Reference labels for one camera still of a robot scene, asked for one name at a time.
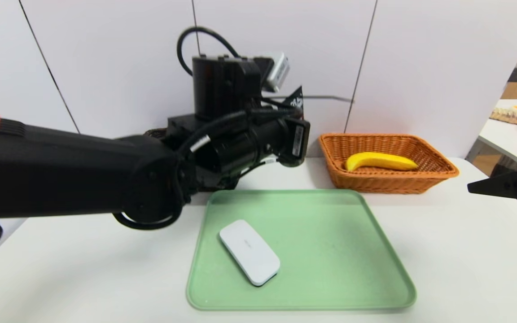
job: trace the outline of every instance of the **banana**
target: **banana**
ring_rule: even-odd
[[[418,165],[412,160],[389,153],[355,153],[346,160],[346,170],[355,171],[359,167],[381,167],[397,171],[411,171],[418,168]]]

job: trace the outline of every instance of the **wicker basket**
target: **wicker basket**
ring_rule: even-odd
[[[327,133],[321,135],[319,140],[330,178],[337,188],[350,188],[358,192],[419,194],[459,174],[456,166],[414,135]],[[394,171],[361,167],[347,172],[344,167],[347,158],[366,151],[410,158],[418,164],[418,169]]]

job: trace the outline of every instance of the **green tray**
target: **green tray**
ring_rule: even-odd
[[[280,258],[259,288],[218,236],[238,219]],[[360,194],[240,190],[209,199],[187,298],[199,310],[396,309],[412,305],[416,290]]]

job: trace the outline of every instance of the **white counter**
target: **white counter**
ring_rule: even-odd
[[[418,290],[401,311],[203,312],[185,287],[208,195],[166,229],[111,215],[31,218],[0,247],[0,323],[517,322],[517,201],[469,194],[461,170],[421,195],[365,194]],[[323,159],[258,168],[240,188],[332,188]]]
[[[499,100],[496,106],[509,108],[513,105],[517,105],[517,100]],[[489,119],[478,139],[517,162],[517,125]]]

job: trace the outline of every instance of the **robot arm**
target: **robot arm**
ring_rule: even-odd
[[[203,30],[214,33],[187,29],[178,53]],[[234,188],[268,156],[300,165],[310,130],[302,107],[261,95],[271,76],[280,85],[285,62],[281,70],[268,57],[194,57],[195,113],[170,118],[155,137],[102,139],[0,119],[0,218],[113,213],[127,227],[159,229],[193,194]]]

